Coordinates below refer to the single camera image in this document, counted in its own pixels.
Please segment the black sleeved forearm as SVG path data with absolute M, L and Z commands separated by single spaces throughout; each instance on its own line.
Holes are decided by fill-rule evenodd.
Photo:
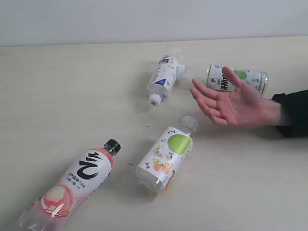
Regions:
M 275 94 L 272 99 L 279 103 L 287 118 L 287 125 L 276 126 L 286 138 L 308 135 L 308 90 L 289 94 Z

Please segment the person's open bare hand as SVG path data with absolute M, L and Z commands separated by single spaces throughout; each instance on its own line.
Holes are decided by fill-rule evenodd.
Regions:
M 253 87 L 243 82 L 229 68 L 222 74 L 235 85 L 232 92 L 219 92 L 192 79 L 191 94 L 201 111 L 215 124 L 224 127 L 277 126 L 283 124 L 281 105 L 266 100 Z

